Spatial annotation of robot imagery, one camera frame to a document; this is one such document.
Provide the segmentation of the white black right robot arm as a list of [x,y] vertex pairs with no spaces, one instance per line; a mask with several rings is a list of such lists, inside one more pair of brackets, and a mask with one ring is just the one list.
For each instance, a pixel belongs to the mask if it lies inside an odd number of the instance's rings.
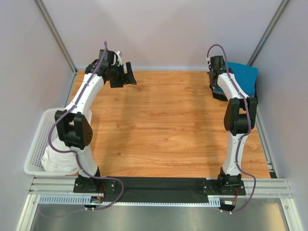
[[223,56],[208,57],[207,63],[213,97],[221,88],[228,101],[224,116],[224,128],[228,134],[226,159],[213,183],[213,190],[224,195],[245,195],[241,162],[246,140],[255,125],[257,99],[242,90]]

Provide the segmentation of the white plastic laundry basket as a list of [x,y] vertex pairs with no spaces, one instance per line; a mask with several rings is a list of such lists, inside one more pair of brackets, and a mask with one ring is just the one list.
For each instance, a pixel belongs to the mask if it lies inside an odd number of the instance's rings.
[[[88,110],[85,114],[70,112],[65,115],[65,113],[65,108],[52,108],[43,113],[24,165],[26,174],[66,176],[79,173],[86,178],[89,175],[96,175],[98,167],[90,148],[93,136],[90,126],[92,111]],[[78,171],[76,173],[45,171],[41,158],[48,145],[59,153],[72,152],[77,161]]]

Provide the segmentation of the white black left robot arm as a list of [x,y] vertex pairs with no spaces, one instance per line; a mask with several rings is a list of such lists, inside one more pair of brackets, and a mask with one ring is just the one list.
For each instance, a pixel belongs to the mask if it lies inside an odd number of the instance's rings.
[[75,180],[75,193],[102,193],[104,179],[100,176],[95,164],[90,143],[93,130],[87,118],[94,99],[106,82],[111,88],[122,88],[127,84],[135,85],[131,64],[122,62],[120,51],[100,50],[98,59],[85,69],[83,82],[71,103],[63,110],[55,112],[55,123],[58,138],[68,148],[66,151],[51,145],[59,153],[73,154],[78,167]]

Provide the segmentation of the blue t shirt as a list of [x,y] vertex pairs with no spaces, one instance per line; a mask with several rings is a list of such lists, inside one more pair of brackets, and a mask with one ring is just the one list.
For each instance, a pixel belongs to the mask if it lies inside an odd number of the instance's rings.
[[250,97],[254,97],[256,93],[258,69],[256,67],[232,62],[228,62],[228,67],[233,71],[235,79],[242,90]]

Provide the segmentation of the right aluminium corner post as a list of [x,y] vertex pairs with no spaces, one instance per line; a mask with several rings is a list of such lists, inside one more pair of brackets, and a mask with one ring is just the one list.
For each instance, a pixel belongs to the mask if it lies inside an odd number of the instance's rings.
[[273,17],[271,18],[268,26],[266,27],[265,31],[263,32],[259,42],[257,43],[257,46],[255,47],[252,55],[250,56],[247,65],[253,66],[255,61],[257,60],[258,56],[260,55],[262,49],[264,48],[265,44],[267,43],[268,39],[270,38],[271,34],[273,33],[276,25],[278,24],[280,18],[286,11],[289,3],[291,0],[282,0],[277,7]]

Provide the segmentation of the white t shirt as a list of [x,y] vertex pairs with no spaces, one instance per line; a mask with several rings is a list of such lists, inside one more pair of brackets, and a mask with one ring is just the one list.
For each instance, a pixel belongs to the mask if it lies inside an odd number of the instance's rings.
[[78,165],[75,155],[70,153],[59,153],[53,150],[49,145],[46,147],[44,155],[41,158],[41,164],[47,172],[77,172]]

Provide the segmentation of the aluminium corner post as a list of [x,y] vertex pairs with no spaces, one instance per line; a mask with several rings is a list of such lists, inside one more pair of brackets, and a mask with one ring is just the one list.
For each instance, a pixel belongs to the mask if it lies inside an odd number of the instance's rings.
[[273,33],[276,25],[278,24],[280,18],[286,11],[289,3],[291,0],[282,0],[277,7],[273,17],[271,18],[268,26],[266,27],[265,31],[263,32],[259,42],[257,43],[257,46],[255,47],[252,55],[250,56],[247,65],[253,66],[255,61],[257,60],[258,56],[260,55],[262,49],[264,48],[265,44],[267,43],[268,39],[270,38],[271,34]]
[[69,65],[70,69],[73,71],[74,74],[77,73],[77,68],[69,55],[69,52],[67,48],[65,47],[63,40],[61,39],[61,36],[42,0],[33,0],[35,5],[37,6],[41,16],[43,17],[49,31],[51,32],[56,44],[58,45],[62,55],[64,56],[64,59],[66,60],[67,64]]

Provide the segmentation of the left aluminium corner post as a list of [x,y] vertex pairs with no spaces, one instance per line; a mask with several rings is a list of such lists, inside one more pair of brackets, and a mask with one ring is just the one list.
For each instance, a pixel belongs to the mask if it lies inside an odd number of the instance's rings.
[[69,52],[67,48],[65,47],[63,40],[61,39],[61,36],[42,0],[33,0],[35,5],[37,6],[41,16],[43,17],[49,31],[51,32],[56,44],[58,45],[62,55],[64,56],[64,59],[66,60],[67,64],[69,65],[70,69],[73,71],[74,74],[77,73],[77,68],[69,55]]

